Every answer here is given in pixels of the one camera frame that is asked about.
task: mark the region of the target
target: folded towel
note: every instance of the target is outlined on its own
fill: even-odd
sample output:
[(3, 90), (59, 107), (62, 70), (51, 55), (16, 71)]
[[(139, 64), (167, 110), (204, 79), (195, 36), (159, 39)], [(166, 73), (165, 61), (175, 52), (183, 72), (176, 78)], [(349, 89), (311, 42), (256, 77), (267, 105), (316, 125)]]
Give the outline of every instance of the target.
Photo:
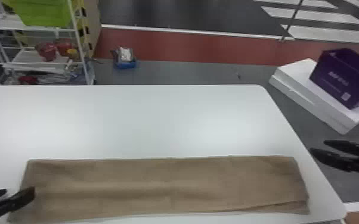
[(31, 160), (22, 188), (33, 203), (10, 221), (58, 222), (218, 211), (308, 213), (296, 161), (282, 156)]

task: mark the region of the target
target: green basket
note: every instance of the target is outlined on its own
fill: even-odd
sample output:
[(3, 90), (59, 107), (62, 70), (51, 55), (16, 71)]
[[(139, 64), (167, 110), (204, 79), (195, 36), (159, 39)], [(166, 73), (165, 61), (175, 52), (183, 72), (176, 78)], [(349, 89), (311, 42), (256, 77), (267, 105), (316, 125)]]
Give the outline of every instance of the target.
[[(70, 1), (75, 8), (76, 1)], [(27, 26), (67, 27), (71, 21), (67, 0), (10, 0), (10, 4)]]

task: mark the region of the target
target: purple cardboard box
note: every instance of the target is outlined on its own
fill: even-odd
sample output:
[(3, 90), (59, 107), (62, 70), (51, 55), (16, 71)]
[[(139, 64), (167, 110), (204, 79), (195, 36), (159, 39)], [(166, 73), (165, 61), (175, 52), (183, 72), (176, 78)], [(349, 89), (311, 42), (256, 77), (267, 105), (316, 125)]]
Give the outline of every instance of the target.
[(355, 51), (323, 51), (310, 79), (347, 108), (359, 107), (359, 54)]

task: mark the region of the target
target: black pole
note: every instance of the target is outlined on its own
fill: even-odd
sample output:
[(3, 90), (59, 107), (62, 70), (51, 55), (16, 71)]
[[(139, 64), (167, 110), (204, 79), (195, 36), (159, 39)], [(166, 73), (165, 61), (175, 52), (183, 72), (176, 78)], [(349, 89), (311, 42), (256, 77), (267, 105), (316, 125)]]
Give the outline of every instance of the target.
[[(285, 31), (286, 31), (287, 33), (288, 33), (288, 30), (291, 28), (292, 23), (293, 23), (293, 21), (294, 21), (294, 19), (295, 19), (295, 17), (296, 17), (296, 14), (298, 13), (299, 9), (300, 9), (301, 6), (302, 6), (302, 3), (304, 3), (304, 0), (300, 0), (299, 3), (298, 3), (298, 5), (296, 6), (296, 9), (295, 9), (295, 11), (293, 12), (293, 15), (292, 15), (292, 17), (291, 17), (291, 19), (290, 19), (290, 21), (289, 21), (289, 24), (288, 24), (287, 28), (285, 29)], [(284, 40), (285, 40), (285, 35), (286, 35), (286, 33), (284, 33), (284, 35), (283, 35), (283, 37), (281, 38), (280, 41), (284, 41)]]

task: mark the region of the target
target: white foam block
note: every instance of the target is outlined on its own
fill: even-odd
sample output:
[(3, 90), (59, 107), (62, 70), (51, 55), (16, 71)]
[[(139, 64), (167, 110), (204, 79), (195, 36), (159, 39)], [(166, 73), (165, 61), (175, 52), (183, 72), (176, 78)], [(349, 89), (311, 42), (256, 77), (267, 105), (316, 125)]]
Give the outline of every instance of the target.
[(309, 58), (281, 66), (270, 83), (337, 132), (346, 134), (359, 124), (359, 107), (349, 110), (310, 81), (315, 66)]

